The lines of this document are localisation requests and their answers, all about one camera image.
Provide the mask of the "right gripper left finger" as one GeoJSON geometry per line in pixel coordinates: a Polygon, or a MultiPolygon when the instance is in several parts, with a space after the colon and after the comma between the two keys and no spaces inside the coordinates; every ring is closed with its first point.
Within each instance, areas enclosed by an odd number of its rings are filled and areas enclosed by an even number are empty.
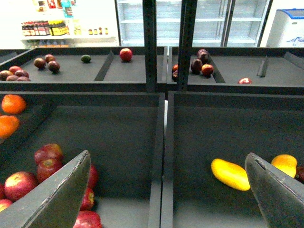
{"type": "Polygon", "coordinates": [[[2,228],[71,228],[87,188],[91,165],[85,150],[0,213],[2,228]]]}

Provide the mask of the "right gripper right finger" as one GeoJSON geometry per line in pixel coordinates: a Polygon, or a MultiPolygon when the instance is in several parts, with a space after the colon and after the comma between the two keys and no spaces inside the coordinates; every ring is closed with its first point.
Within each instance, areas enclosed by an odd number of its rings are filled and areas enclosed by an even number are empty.
{"type": "Polygon", "coordinates": [[[251,191],[269,228],[304,226],[304,185],[254,153],[245,159],[251,191]]]}

